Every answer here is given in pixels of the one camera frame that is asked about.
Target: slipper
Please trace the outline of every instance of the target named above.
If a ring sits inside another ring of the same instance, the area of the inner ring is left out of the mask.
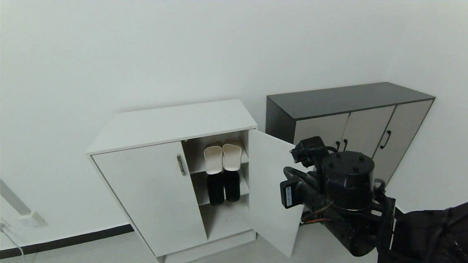
[[[241,198],[241,181],[237,171],[223,172],[224,190],[226,191],[226,200],[236,202]]]
[[[221,173],[207,176],[206,189],[211,205],[216,206],[224,202],[224,184]]]
[[[227,139],[223,145],[223,166],[228,171],[241,168],[242,144],[238,139]]]
[[[218,174],[223,170],[223,148],[220,141],[208,144],[203,151],[203,155],[205,156],[207,174]]]

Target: white wall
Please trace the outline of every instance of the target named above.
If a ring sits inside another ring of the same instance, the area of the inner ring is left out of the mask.
[[[2,179],[49,225],[22,227],[6,202],[1,215],[20,245],[126,224],[84,155],[114,113],[240,98],[263,129],[268,94],[385,80],[408,13],[399,1],[2,1]]]
[[[437,97],[388,186],[403,212],[468,201],[468,2],[424,1],[387,80]]]

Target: white cabinet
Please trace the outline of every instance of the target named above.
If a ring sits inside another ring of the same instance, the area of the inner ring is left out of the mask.
[[[87,154],[155,262],[183,263],[256,239],[290,256],[302,207],[285,209],[279,183],[294,145],[256,130],[239,100],[116,114]],[[203,150],[238,138],[241,198],[211,206]]]
[[[182,175],[178,155],[183,156],[181,142],[93,155],[157,256],[207,240],[192,181],[190,176]],[[181,162],[187,169],[183,158]]]

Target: white slipper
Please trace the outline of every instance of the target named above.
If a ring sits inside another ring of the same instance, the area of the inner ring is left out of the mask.
[[[223,145],[223,166],[228,171],[241,168],[242,144],[238,139],[227,139]]]
[[[221,142],[216,141],[206,146],[203,151],[205,156],[206,173],[209,175],[217,174],[223,170],[223,148]]]

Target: cabinet base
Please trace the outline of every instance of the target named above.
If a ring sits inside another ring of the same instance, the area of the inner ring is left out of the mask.
[[[184,263],[190,260],[198,259],[229,248],[234,248],[252,242],[255,239],[256,232],[254,230],[248,230],[246,232],[218,239],[216,241],[199,245],[193,248],[188,248],[165,256],[160,256],[157,259],[159,263]]]

